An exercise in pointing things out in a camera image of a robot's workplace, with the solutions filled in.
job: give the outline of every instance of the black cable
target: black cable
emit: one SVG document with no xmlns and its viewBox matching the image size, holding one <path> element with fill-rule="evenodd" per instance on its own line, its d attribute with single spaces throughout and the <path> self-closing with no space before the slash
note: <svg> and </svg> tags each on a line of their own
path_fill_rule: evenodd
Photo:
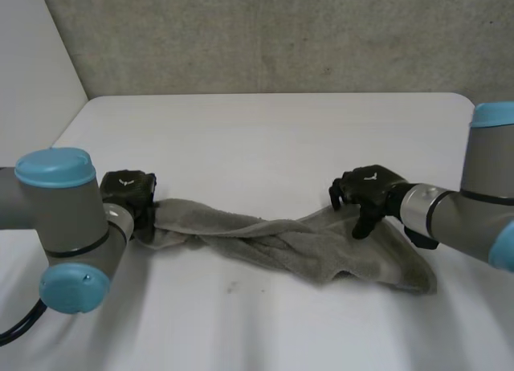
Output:
<svg viewBox="0 0 514 371">
<path fill-rule="evenodd" d="M 27 332 L 46 310 L 47 306 L 41 301 L 41 299 L 39 299 L 29 313 L 27 313 L 15 326 L 4 333 L 0 333 L 0 347 L 8 345 L 11 341 L 18 339 L 21 335 Z"/>
</svg>

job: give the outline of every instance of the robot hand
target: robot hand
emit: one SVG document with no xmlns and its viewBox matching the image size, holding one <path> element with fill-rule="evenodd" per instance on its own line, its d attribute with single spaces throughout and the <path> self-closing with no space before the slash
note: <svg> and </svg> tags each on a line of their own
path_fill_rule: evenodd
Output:
<svg viewBox="0 0 514 371">
<path fill-rule="evenodd" d="M 334 210 L 341 207 L 340 199 L 344 204 L 358 204 L 361 207 L 352 236 L 365 239 L 385 216 L 394 216 L 402 221 L 402 201 L 415 186 L 383 166 L 371 165 L 345 172 L 342 178 L 334 180 L 328 192 Z M 418 248 L 435 249 L 439 244 L 407 226 L 404 231 Z"/>
<path fill-rule="evenodd" d="M 340 199 L 344 204 L 361 206 L 361 214 L 352 236 L 364 239 L 377 222 L 386 215 L 393 215 L 393 211 L 388 209 L 388 200 L 394 193 L 394 187 L 399 184 L 407 184 L 407 181 L 383 166 L 371 165 L 345 172 L 342 178 L 334 180 L 328 192 L 334 210 L 341 207 Z"/>
</svg>

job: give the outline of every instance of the white wall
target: white wall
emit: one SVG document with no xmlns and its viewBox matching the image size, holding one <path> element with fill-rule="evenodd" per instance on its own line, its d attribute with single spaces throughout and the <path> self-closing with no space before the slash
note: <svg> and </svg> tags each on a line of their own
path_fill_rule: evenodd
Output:
<svg viewBox="0 0 514 371">
<path fill-rule="evenodd" d="M 43 0 L 0 0 L 0 166 L 45 148 L 87 102 Z"/>
</svg>

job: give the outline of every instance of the blue joint cap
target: blue joint cap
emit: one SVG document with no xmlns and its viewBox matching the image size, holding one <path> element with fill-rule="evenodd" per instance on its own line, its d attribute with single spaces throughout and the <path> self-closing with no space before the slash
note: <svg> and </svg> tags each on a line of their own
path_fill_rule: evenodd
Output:
<svg viewBox="0 0 514 371">
<path fill-rule="evenodd" d="M 57 264 L 43 273 L 39 282 L 39 297 L 57 312 L 85 313 L 102 303 L 110 284 L 102 271 L 90 265 Z"/>
<path fill-rule="evenodd" d="M 511 221 L 496 237 L 489 251 L 489 263 L 494 268 L 514 272 L 514 221 Z"/>
<path fill-rule="evenodd" d="M 492 128 L 514 124 L 514 101 L 479 104 L 475 108 L 472 128 Z"/>
<path fill-rule="evenodd" d="M 21 157 L 14 169 L 24 184 L 62 189 L 87 184 L 96 178 L 89 154 L 76 148 L 50 148 Z"/>
</svg>

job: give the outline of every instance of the dark stain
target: dark stain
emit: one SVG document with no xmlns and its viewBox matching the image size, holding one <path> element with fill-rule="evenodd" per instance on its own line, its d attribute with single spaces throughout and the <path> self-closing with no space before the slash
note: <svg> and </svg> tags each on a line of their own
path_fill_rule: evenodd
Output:
<svg viewBox="0 0 514 371">
<path fill-rule="evenodd" d="M 228 288 L 226 289 L 226 293 L 231 294 L 233 292 L 237 292 L 238 285 L 239 285 L 239 283 L 237 281 L 232 281 L 230 283 L 230 285 L 228 286 Z"/>
</svg>

